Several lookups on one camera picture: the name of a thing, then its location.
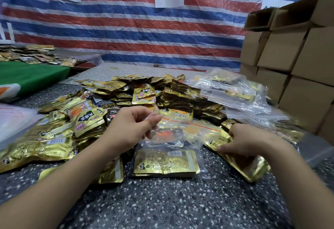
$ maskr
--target red white blue striped tarp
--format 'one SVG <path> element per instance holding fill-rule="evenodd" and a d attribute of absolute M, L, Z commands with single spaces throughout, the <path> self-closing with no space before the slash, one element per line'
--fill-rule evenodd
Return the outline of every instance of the red white blue striped tarp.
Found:
<path fill-rule="evenodd" d="M 1 23 L 18 42 L 103 53 L 116 63 L 238 71 L 247 14 L 262 0 L 4 0 Z"/>

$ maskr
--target terrazzo table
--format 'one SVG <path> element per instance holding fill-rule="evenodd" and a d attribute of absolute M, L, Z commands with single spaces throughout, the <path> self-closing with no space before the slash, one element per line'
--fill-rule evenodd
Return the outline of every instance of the terrazzo table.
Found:
<path fill-rule="evenodd" d="M 54 100 L 76 85 L 56 84 L 15 104 L 24 107 Z M 59 228 L 290 228 L 286 205 L 275 178 L 267 174 L 249 184 L 221 157 L 203 147 L 211 180 L 135 179 L 91 185 Z M 0 174 L 0 204 L 36 183 L 40 172 L 59 163 L 29 164 Z M 334 191 L 334 157 L 314 168 Z"/>

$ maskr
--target cardboard box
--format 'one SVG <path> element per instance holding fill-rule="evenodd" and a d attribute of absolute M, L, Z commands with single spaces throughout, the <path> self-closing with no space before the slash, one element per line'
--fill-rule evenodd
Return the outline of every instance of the cardboard box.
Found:
<path fill-rule="evenodd" d="M 334 27 L 310 30 L 292 74 L 334 86 Z"/>
<path fill-rule="evenodd" d="M 270 34 L 270 31 L 249 32 L 242 45 L 240 62 L 256 66 Z"/>
<path fill-rule="evenodd" d="M 316 133 L 334 100 L 334 87 L 293 76 L 279 108 L 298 120 L 302 129 Z"/>
<path fill-rule="evenodd" d="M 250 12 L 244 26 L 245 30 L 268 31 L 272 25 L 277 8 L 266 8 Z"/>
<path fill-rule="evenodd" d="M 273 31 L 265 44 L 257 66 L 290 72 L 303 48 L 308 29 Z"/>
<path fill-rule="evenodd" d="M 270 30 L 334 25 L 334 0 L 300 0 L 275 12 Z"/>
<path fill-rule="evenodd" d="M 241 63 L 239 73 L 246 76 L 248 80 L 256 81 L 257 70 L 258 70 L 257 66 L 251 66 Z"/>
<path fill-rule="evenodd" d="M 259 68 L 256 81 L 268 87 L 268 96 L 276 101 L 280 101 L 283 92 L 288 85 L 290 75 Z"/>
<path fill-rule="evenodd" d="M 318 132 L 318 136 L 327 140 L 328 143 L 334 146 L 334 105 L 331 105 L 324 121 Z"/>

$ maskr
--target green table cloth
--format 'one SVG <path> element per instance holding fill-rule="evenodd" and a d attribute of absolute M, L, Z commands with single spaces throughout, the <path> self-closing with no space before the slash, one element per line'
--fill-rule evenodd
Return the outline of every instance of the green table cloth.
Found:
<path fill-rule="evenodd" d="M 0 100 L 27 96 L 65 79 L 70 68 L 50 64 L 0 62 Z"/>

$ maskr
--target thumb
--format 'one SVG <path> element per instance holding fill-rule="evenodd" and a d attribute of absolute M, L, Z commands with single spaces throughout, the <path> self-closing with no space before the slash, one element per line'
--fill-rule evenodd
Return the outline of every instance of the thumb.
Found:
<path fill-rule="evenodd" d="M 216 151 L 223 154 L 237 154 L 237 142 L 233 140 L 230 143 L 222 144 L 216 148 Z"/>
<path fill-rule="evenodd" d="M 161 116 L 153 115 L 151 118 L 137 123 L 141 133 L 146 133 L 161 121 Z"/>

